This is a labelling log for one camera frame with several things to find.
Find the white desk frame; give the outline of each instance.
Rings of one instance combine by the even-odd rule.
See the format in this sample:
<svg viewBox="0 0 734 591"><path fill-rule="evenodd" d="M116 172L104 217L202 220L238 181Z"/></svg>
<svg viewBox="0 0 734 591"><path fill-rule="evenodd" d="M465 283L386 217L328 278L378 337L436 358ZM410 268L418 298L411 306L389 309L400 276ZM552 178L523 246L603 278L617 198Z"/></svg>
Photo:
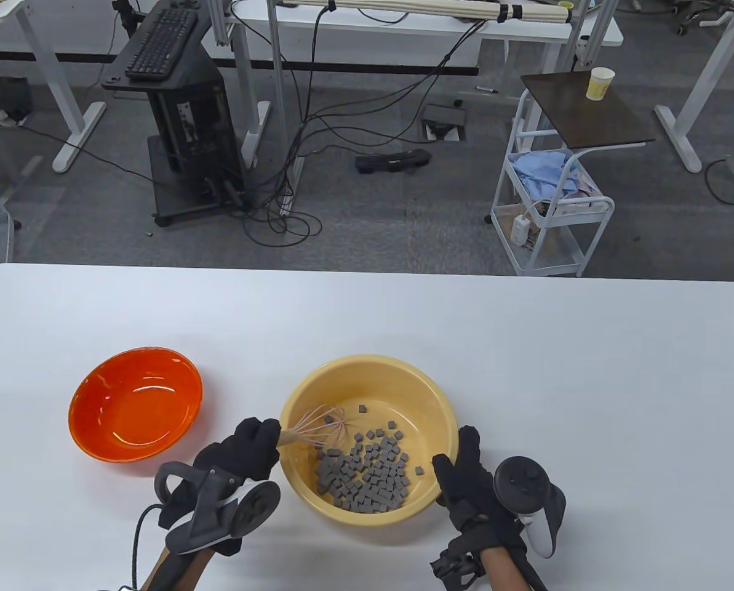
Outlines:
<svg viewBox="0 0 734 591"><path fill-rule="evenodd" d="M519 0L519 3L532 3L530 0ZM274 17L274 11L268 8L268 3L265 0L241 0L233 6L234 13L243 20L243 22L249 23L249 25L269 25L272 39L279 39L279 29L283 31L292 30L293 28L313 28L315 25L315 19L320 12L317 6L297 6L296 8L285 8L282 6L276 7L276 22L271 22ZM215 16L215 10L212 9L212 21L215 37L217 39L229 39L225 37L225 34L231 36L233 29L227 29L231 27L234 29L243 29L238 19L232 17L226 17L224 22L218 23L217 16ZM371 10L370 14L375 15L378 18L384 18L385 20L396 19L397 14L395 12L383 12L379 10ZM591 34L594 30L594 25L597 21L597 14L592 12L589 14L583 22L583 29L581 34ZM468 30L468 24L463 23L452 17L440 17L430 14L409 14L402 22L397 25L381 25L381 23L369 20L359 14L354 9L341 8L335 12L330 12L322 18L319 29L345 29L348 31L380 31L381 33L397 33L397 34L413 34L414 36L459 36L463 32ZM504 23L490 22L487 23L482 29L480 29L473 38L476 39L500 39L504 42L510 41L527 41L527 42L542 42L545 44L544 51L542 51L541 63L539 65L540 73L551 73L555 70L556 62L564 43L569 40L569 34L572 27L566 23L566 25L559 25L558 23L533 23L533 22L522 22L522 20L507 20ZM606 47L618 47L623 42L623 36L621 34L618 25L615 23L615 19L611 19L608 25L608 29L605 34L603 45ZM276 62L279 61L279 41L274 43L272 50L274 51L274 68L276 68ZM246 42L242 43L242 47L238 48L241 51L241 61L249 62L249 48L246 47ZM282 90L283 81L280 76L276 77L276 95L277 95L277 109L279 109L279 119L281 136L283 138L283 145L286 148L289 146L287 135L287 127L285 121L284 111L284 91ZM251 105L256 105L254 96L251 98ZM530 112L530 116L527 121L526 130L532 131L538 127L541 119L541 109L535 104ZM283 214L290 213L290 209L293 206L294 195L297 195L298 183L300 174L304 166L304 158L297 158L293 167L288 171L288 178L290 179L291 190L285 194L285 198L282 200L282 206L280 211Z"/></svg>
<svg viewBox="0 0 734 591"><path fill-rule="evenodd" d="M52 96L58 103L63 120L66 121L71 131L71 135L52 163L52 169L55 172L66 172L79 154L78 148L85 145L96 123L102 118L107 105L103 101L92 102L88 110L82 113L71 93L71 87L52 46L40 36L34 27L33 14L32 5L27 0L4 0L0 3L0 23L5 22L11 16L16 18L30 49L36 56L36 62L47 81L49 90L52 91Z"/></svg>
<svg viewBox="0 0 734 591"><path fill-rule="evenodd" d="M725 28L719 43L706 63L698 82L695 83L690 96L684 103L678 116L674 116L670 107L665 105L657 105L654 107L654 113L662 123L662 127L670 138L673 147L678 152L679 157L684 163L684 167L690 172L701 172L703 163L694 147L687 138L698 115L701 114L706 101L709 100L714 87L716 87L719 78L723 75L725 68L734 54L734 16Z"/></svg>

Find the orange bowl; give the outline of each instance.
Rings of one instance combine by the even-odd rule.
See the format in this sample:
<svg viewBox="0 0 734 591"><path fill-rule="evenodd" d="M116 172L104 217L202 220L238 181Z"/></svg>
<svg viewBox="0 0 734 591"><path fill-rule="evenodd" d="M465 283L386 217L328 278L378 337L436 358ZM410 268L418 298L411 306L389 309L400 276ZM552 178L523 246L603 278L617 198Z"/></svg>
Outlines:
<svg viewBox="0 0 734 591"><path fill-rule="evenodd" d="M203 380L190 360L161 347L109 358L77 388L69 431L88 456L136 462L175 444L203 402Z"/></svg>

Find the black glove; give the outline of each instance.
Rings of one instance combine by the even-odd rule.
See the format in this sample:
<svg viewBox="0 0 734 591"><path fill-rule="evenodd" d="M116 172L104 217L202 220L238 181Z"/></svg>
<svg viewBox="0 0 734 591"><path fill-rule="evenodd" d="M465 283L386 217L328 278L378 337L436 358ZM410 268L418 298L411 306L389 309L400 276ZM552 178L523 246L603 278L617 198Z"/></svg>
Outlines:
<svg viewBox="0 0 734 591"><path fill-rule="evenodd" d="M279 461L276 449L279 432L282 427L276 419L259 419L251 417L241 421L235 433L226 437L221 443L212 443L204 448L194 459L194 467L218 467L222 470L252 480L266 480L271 475L271 468ZM194 510L197 504L197 490L189 481L181 481L170 496L159 514L159 527L170 529L181 517ZM241 549L241 540L223 541L214 549L219 554L231 557Z"/></svg>
<svg viewBox="0 0 734 591"><path fill-rule="evenodd" d="M528 563L528 548L519 535L522 526L498 501L493 475L483 467L481 455L479 431L466 425L460 428L460 451L455 464L442 454L432 459L449 518L463 534L456 546L473 543L476 548L465 550L475 555L487 548L506 548L528 584L535 591L542 591L544 585ZM485 526L489 527L489 532L485 532Z"/></svg>

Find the gray carpet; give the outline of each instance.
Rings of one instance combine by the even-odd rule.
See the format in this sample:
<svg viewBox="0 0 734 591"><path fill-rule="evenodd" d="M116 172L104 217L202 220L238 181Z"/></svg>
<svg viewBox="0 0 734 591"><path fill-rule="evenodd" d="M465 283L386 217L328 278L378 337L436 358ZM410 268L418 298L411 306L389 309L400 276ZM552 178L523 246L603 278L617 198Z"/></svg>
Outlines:
<svg viewBox="0 0 734 591"><path fill-rule="evenodd" d="M646 2L647 9L658 5ZM586 276L609 278L724 279L734 281L734 207L713 200L703 177L685 172L651 115L662 103L677 112L721 29L695 29L689 36L672 32L670 17L621 14L626 37L621 48L603 50L600 64L617 70L616 89L636 112L652 122L659 141L641 149L592 155L584 163L616 211L592 258ZM532 71L539 48L523 46L519 71ZM461 90L491 86L501 74L503 47L482 47L479 77L448 77L436 84L430 102L450 104ZM258 71L259 96L270 96L270 71ZM302 87L306 74L300 74ZM313 106L361 99L394 90L414 76L321 73L315 76ZM288 83L289 110L295 109ZM521 83L513 84L518 94ZM145 137L156 133L146 102L120 100L94 89L90 99L104 98L108 110L87 144L97 155L150 174ZM355 126L397 133L408 124L420 95L374 115L350 119ZM25 163L41 154L44 162L31 186L10 208L24 224L18 233L16 259L113 265L182 265L182 267L293 268L412 273L512 274L513 269L490 226L483 222L493 196L505 150L512 109L468 99L468 140L429 147L431 165L412 174L359 175L353 155L327 150L307 158L294 209L318 217L322 233L296 247L266 248L251 242L238 220L226 216L179 223L153 224L150 184L81 155L64 175L51 170L58 145L28 132L2 135ZM259 152L258 177L277 169L277 117L271 119ZM42 110L30 126L65 135L60 114ZM350 132L363 142L375 136ZM410 138L418 137L414 129ZM704 161L734 155L734 59L690 133ZM313 150L336 138L320 135ZM382 150L412 144L393 141ZM716 186L734 199L734 186ZM265 228L249 226L258 239L290 242Z"/></svg>

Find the whisk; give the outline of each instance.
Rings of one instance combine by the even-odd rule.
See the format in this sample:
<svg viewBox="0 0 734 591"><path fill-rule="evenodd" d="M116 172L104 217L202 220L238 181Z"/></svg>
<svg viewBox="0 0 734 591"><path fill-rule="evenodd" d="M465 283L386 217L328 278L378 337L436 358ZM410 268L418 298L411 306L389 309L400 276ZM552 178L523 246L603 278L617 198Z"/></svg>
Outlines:
<svg viewBox="0 0 734 591"><path fill-rule="evenodd" d="M344 410L322 404L305 412L293 427L283 430L277 445L305 443L317 448L330 447L342 441L346 431Z"/></svg>

